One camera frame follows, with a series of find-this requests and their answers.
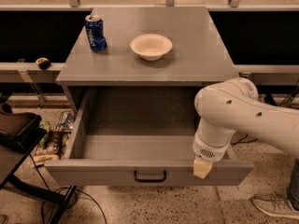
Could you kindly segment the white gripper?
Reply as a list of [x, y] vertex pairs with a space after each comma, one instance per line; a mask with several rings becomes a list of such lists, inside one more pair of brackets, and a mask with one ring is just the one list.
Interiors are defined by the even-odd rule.
[[199, 135], [194, 136], [192, 148], [197, 156], [193, 162], [193, 175], [202, 179], [210, 173], [212, 162], [220, 161], [230, 145], [231, 138], [224, 138], [220, 141], [220, 146], [216, 143], [205, 143]]

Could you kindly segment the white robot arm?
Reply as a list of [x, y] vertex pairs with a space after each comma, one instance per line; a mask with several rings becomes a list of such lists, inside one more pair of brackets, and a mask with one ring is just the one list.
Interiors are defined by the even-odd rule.
[[299, 111], [258, 101], [255, 85], [243, 77], [201, 89], [194, 98], [200, 121], [192, 144], [193, 174], [205, 178], [220, 161], [232, 136], [249, 134], [299, 158]]

